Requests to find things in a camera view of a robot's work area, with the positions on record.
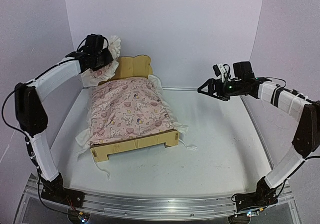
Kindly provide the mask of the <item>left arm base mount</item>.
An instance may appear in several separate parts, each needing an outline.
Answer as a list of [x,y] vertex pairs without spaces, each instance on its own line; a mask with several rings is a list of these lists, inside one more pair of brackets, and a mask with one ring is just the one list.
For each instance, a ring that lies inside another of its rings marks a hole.
[[81,208],[85,199],[84,192],[68,188],[65,188],[64,193],[61,195],[55,194],[48,188],[44,188],[40,196],[45,200],[69,205],[73,208]]

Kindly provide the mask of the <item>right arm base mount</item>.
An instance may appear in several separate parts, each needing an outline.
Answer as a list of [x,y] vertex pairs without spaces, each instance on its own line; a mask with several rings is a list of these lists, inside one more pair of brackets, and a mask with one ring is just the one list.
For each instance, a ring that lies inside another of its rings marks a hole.
[[235,202],[236,212],[244,213],[276,204],[278,202],[278,195],[276,192],[266,196],[259,196],[256,192],[247,194],[237,193],[231,197],[231,200]]

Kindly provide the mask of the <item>wooden pet bed frame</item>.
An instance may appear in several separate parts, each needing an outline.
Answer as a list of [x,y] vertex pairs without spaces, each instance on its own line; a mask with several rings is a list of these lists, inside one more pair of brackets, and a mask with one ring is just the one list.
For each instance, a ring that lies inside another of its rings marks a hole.
[[120,80],[130,77],[144,77],[147,78],[153,74],[151,67],[151,58],[145,55],[137,57],[121,57],[119,60],[119,66],[115,72],[115,76],[110,80]]

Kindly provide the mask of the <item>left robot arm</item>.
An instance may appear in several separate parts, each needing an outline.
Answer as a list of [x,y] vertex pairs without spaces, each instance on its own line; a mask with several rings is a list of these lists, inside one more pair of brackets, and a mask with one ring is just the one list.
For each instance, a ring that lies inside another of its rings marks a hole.
[[52,182],[59,176],[47,139],[49,117],[44,100],[62,84],[87,70],[97,71],[113,62],[108,48],[100,51],[82,49],[72,52],[64,60],[27,83],[18,83],[14,96],[15,115],[25,136],[27,151],[39,175]]

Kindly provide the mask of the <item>pink unicorn print blanket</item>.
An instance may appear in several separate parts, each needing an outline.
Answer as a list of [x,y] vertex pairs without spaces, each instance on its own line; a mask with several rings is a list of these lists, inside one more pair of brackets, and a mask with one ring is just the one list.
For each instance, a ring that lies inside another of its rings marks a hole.
[[164,144],[178,145],[187,125],[178,121],[154,75],[108,81],[89,89],[88,128],[76,136],[77,157],[90,151],[95,163],[113,154]]

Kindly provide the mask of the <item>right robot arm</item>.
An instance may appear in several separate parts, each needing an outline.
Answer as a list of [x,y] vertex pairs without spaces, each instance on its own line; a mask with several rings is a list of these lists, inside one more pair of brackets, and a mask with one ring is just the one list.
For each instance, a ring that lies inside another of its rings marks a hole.
[[292,146],[263,179],[274,189],[284,183],[303,163],[317,159],[314,151],[320,146],[320,103],[312,101],[297,90],[287,89],[273,82],[271,77],[256,77],[249,61],[213,66],[216,77],[208,79],[198,93],[221,101],[234,96],[251,96],[285,112],[298,123]]

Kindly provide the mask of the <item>pink ruffled unicorn pillow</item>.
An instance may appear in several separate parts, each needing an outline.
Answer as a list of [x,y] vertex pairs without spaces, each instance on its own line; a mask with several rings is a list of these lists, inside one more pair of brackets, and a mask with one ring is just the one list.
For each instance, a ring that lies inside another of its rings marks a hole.
[[116,70],[119,66],[118,59],[121,54],[121,39],[116,35],[112,35],[110,38],[108,38],[108,42],[104,42],[103,47],[108,48],[113,57],[113,62],[99,69],[98,71],[92,71],[89,69],[81,74],[84,87],[98,86],[99,83],[108,81],[116,74]]

